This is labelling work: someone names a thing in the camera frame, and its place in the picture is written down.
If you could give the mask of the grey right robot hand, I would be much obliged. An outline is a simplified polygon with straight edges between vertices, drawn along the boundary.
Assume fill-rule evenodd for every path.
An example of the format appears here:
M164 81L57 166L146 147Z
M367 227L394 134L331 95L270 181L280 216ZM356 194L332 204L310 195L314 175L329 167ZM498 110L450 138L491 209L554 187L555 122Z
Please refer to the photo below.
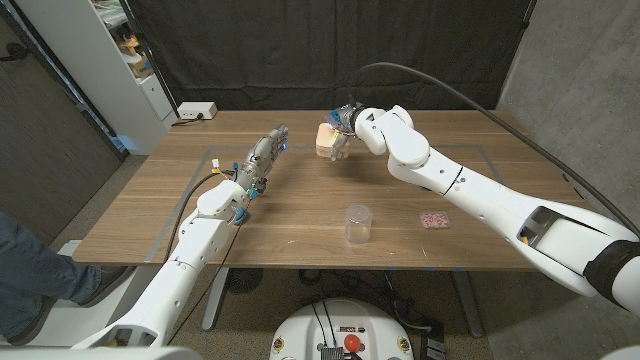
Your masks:
M326 123L333 131L330 137L329 153L332 161L338 159L340 152L347 145L349 139L355 135L355 125L352 121L355 113L356 107L352 104L347 104L332 110L326 116Z

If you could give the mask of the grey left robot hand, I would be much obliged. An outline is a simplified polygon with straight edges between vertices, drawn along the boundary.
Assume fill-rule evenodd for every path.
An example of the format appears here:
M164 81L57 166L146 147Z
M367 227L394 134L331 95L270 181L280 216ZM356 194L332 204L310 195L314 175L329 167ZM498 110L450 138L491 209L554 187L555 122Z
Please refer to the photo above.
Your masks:
M262 137L248 152L236 172L234 181L248 193L266 187L266 177L279 155L286 149L289 129L282 123Z

